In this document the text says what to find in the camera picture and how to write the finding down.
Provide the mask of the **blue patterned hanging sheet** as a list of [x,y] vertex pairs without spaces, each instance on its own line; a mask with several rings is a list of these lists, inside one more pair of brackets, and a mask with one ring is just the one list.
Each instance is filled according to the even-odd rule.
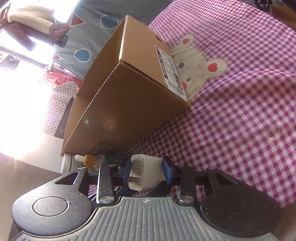
[[83,79],[97,54],[121,20],[130,15],[147,26],[171,1],[79,1],[67,23],[63,48],[55,47],[56,62]]

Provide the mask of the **green dropper bottle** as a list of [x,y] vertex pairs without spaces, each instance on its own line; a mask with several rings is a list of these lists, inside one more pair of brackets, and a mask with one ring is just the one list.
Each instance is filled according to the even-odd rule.
[[101,166],[104,165],[116,165],[118,166],[122,160],[119,158],[114,158],[110,156],[106,156],[103,154],[98,154],[97,156],[93,155],[75,155],[74,159],[78,162],[84,164],[84,166],[88,169],[88,171],[98,171]]

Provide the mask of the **polka dot cloth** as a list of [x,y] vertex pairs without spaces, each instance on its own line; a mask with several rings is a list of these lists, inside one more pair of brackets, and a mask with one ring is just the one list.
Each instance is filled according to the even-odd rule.
[[74,98],[79,90],[75,81],[70,81],[54,87],[44,112],[42,130],[44,133],[55,136],[70,99]]

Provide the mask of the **brown cardboard box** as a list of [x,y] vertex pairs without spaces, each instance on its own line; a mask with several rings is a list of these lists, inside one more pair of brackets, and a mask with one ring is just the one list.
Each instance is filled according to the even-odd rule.
[[61,154],[114,155],[189,106],[166,42],[125,16],[74,98]]

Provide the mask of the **white wall charger plug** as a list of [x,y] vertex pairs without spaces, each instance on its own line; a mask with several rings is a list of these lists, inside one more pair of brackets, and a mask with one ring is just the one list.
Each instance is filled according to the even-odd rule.
[[137,154],[131,157],[131,161],[132,168],[128,178],[128,186],[131,190],[152,190],[165,180],[162,158]]

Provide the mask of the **white vitamin bottle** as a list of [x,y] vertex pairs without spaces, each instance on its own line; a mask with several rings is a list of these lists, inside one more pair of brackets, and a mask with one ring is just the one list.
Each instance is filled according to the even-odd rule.
[[61,164],[61,174],[66,174],[77,168],[77,162],[72,154],[64,154]]

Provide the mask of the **pink hanging clothes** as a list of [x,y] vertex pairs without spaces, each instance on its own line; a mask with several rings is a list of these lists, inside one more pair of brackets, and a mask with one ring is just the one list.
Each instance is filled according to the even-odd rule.
[[74,81],[78,86],[81,86],[83,84],[83,81],[79,78],[58,72],[45,71],[43,79],[46,84],[50,85],[51,87],[57,87],[71,81]]

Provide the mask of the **white fleece jacket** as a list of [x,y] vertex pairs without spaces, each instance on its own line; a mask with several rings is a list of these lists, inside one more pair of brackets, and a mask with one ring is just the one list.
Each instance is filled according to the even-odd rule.
[[49,35],[56,26],[54,10],[43,6],[10,6],[7,13],[9,23],[16,22]]

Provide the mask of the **purple checkered tablecloth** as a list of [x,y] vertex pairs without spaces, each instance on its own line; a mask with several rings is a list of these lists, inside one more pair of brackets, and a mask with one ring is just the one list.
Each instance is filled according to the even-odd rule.
[[149,25],[170,48],[191,34],[207,60],[227,63],[190,108],[119,153],[216,167],[295,202],[295,32],[241,1],[173,1]]

